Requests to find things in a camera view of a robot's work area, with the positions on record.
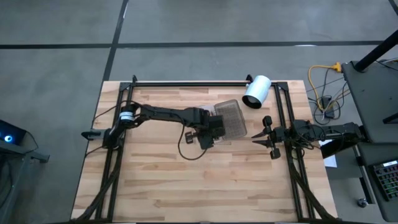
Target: caster wheel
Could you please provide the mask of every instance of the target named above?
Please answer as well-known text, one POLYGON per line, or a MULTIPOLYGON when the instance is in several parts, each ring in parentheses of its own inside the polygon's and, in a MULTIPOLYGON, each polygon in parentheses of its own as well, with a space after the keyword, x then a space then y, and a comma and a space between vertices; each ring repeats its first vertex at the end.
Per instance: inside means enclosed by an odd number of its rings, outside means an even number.
POLYGON ((360 198, 358 199, 357 204, 359 207, 364 208, 368 205, 368 201, 366 201, 366 198, 360 198))

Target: white cylinder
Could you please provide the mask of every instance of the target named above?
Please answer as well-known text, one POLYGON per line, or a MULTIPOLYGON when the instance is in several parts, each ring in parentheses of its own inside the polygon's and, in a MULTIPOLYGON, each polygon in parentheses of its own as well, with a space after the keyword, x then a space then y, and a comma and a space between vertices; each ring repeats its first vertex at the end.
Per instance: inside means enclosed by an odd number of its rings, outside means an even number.
POLYGON ((268 90, 271 87, 271 80, 264 75, 258 75, 249 85, 242 97, 243 103, 250 108, 259 109, 266 100, 268 90))

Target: yellow cable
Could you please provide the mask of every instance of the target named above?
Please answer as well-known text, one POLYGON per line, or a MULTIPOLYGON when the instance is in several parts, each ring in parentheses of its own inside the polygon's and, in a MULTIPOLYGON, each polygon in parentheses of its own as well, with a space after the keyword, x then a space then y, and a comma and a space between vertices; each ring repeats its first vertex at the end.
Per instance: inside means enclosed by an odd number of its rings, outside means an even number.
MULTIPOLYGON (((308 69, 308 80, 309 80, 309 82, 310 82, 310 84, 311 84, 311 86, 312 86, 312 89, 313 89, 314 93, 315 93, 315 97, 316 97, 315 99, 316 99, 316 101, 317 101, 318 108, 319 108, 320 110, 324 111, 325 109, 323 109, 323 107, 321 106, 321 104, 320 104, 320 102, 319 102, 320 99, 319 99, 319 96, 318 96, 317 89, 315 88, 315 86, 314 86, 313 83, 312 83, 312 79, 311 79, 311 70, 312 70, 313 68, 331 68, 331 69, 336 70, 336 72, 341 72, 341 65, 340 65, 340 63, 336 62, 336 64, 334 64, 333 66, 327 66, 327 65, 313 65, 313 66, 311 66, 311 67, 308 69)), ((331 108, 331 107, 333 106, 334 103, 335 103, 335 102, 331 103, 331 104, 329 105, 328 108, 331 108)))

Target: white paper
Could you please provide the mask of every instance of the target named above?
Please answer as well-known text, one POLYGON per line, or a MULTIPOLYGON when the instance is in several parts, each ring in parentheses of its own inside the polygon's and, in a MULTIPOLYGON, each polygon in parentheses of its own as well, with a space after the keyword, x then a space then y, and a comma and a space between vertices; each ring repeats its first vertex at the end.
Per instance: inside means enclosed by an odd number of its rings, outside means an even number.
MULTIPOLYGON (((331 140, 319 141, 319 145, 323 146, 324 144, 331 142, 331 140)), ((335 155, 329 156, 323 160, 325 167, 334 167, 337 168, 336 157, 335 155)))

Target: blue light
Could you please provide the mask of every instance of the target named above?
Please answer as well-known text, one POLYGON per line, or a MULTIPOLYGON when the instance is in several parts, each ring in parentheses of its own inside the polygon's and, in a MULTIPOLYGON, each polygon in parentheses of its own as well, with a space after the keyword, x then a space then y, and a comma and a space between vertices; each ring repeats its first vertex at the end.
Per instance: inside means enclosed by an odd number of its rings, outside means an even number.
POLYGON ((11 136, 6 136, 6 137, 4 137, 4 140, 6 142, 11 142, 12 141, 12 137, 11 136))

